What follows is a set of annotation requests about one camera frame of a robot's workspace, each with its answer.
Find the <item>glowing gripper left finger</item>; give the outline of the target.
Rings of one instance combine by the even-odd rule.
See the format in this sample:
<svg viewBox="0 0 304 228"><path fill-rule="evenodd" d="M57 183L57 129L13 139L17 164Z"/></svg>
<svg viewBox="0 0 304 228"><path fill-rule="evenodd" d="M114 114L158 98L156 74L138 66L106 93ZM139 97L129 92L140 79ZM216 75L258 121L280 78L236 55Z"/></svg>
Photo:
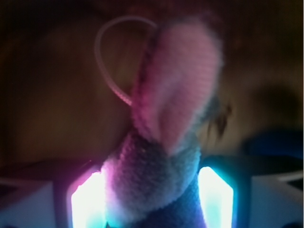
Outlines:
<svg viewBox="0 0 304 228"><path fill-rule="evenodd" d="M19 162L0 169L2 228L105 228L104 177L92 160Z"/></svg>

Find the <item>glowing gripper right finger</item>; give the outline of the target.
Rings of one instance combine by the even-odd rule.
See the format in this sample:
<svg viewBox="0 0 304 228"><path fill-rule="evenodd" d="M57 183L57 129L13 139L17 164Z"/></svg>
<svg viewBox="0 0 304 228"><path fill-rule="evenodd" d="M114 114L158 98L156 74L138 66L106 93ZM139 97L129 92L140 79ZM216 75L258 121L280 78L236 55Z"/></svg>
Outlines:
<svg viewBox="0 0 304 228"><path fill-rule="evenodd" d="M303 160L291 156L211 155L199 167L209 228L301 228Z"/></svg>

